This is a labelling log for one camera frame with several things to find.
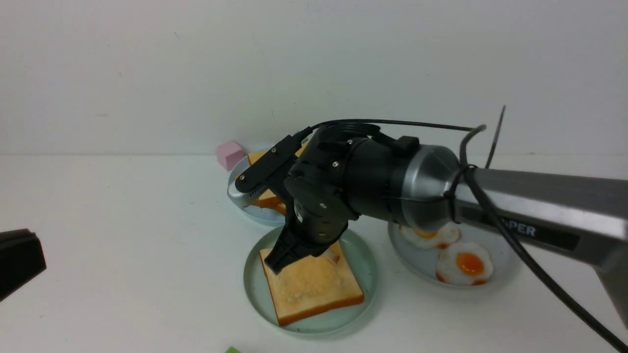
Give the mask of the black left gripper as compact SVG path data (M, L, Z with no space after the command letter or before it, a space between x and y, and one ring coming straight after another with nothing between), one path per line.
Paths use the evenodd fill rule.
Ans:
M20 289L47 268L35 232L17 229L0 233L0 300Z

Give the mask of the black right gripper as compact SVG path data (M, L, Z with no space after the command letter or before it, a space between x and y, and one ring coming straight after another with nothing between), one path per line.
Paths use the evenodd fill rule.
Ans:
M321 255L350 221L373 214L373 135L373 129L316 130L284 181L292 211L264 257L274 274Z

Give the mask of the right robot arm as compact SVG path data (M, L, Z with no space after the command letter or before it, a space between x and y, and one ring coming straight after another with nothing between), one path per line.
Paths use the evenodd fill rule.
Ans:
M522 243L594 268L627 322L625 179L484 169L418 138L370 136L356 127L317 130L284 174L287 220L265 263L274 273L321 255L348 222L366 215L422 231L448 222L504 237L522 262L585 322L589 317L534 263Z

